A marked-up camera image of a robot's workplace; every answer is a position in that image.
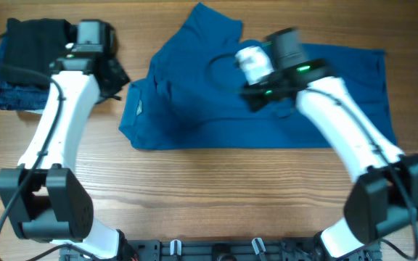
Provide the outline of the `blue polo shirt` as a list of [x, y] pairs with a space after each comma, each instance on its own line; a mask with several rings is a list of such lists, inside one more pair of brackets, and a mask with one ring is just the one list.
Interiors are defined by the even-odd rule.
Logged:
[[290, 101], [251, 112], [235, 93], [245, 76], [234, 54], [242, 22], [197, 4], [128, 89], [120, 131], [135, 149], [325, 148], [327, 141]]

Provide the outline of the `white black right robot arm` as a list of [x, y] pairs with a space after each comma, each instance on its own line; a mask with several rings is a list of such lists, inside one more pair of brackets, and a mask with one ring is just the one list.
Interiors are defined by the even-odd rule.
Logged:
[[418, 154], [406, 155], [361, 111], [344, 80], [323, 59], [273, 69], [270, 62], [240, 63], [245, 95], [263, 102], [291, 98], [321, 132], [353, 182], [343, 217], [318, 236], [322, 259], [340, 260], [411, 226], [418, 258]]

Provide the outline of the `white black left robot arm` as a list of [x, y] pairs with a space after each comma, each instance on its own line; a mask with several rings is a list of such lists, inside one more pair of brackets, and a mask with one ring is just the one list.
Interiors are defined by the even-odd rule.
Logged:
[[0, 171], [0, 197], [15, 235], [92, 260], [137, 260], [122, 231], [94, 217], [91, 197], [75, 176], [78, 146], [94, 105], [130, 79], [114, 57], [69, 54], [50, 65], [48, 102], [17, 167]]

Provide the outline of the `black folded garment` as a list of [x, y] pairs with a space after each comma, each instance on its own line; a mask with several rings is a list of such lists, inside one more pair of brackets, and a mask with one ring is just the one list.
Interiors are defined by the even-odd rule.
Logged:
[[49, 64], [75, 43], [77, 26], [63, 19], [7, 20], [7, 43], [2, 62], [6, 65], [49, 74]]

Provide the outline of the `dark blue folded garment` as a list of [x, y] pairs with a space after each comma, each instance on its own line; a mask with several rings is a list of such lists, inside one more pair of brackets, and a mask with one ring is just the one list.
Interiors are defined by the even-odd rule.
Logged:
[[[0, 35], [0, 62], [4, 58], [8, 40]], [[43, 110], [49, 96], [49, 82], [9, 83], [0, 76], [0, 109], [12, 111]]]

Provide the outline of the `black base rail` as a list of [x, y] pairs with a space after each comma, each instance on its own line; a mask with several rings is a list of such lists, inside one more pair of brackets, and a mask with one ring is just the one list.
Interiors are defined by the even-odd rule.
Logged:
[[129, 241], [143, 261], [306, 261], [328, 260], [312, 238], [250, 241]]

